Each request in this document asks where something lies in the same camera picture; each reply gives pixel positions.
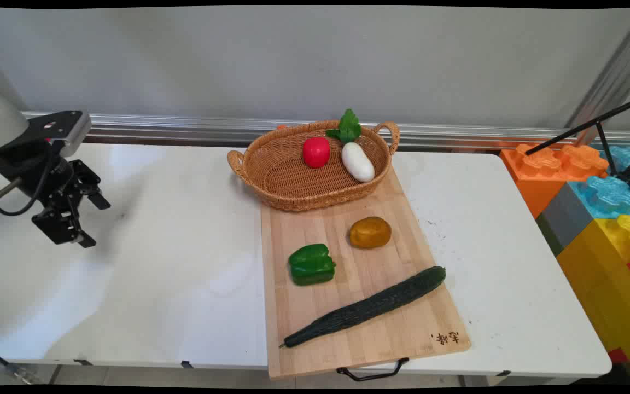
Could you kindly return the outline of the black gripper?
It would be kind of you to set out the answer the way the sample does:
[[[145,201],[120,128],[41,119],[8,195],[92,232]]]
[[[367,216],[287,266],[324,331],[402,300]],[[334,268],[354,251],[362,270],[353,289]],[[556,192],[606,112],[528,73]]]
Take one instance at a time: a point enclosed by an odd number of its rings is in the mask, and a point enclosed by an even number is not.
[[[19,216],[27,212],[35,202],[45,208],[33,215],[32,223],[54,244],[79,244],[83,248],[94,247],[97,242],[82,229],[77,216],[77,198],[72,190],[86,197],[99,210],[112,205],[102,194],[101,179],[82,160],[68,161],[60,156],[62,142],[50,144],[45,140],[23,146],[0,150],[0,174],[8,181],[19,179],[16,186],[27,195],[23,208],[0,214]]]

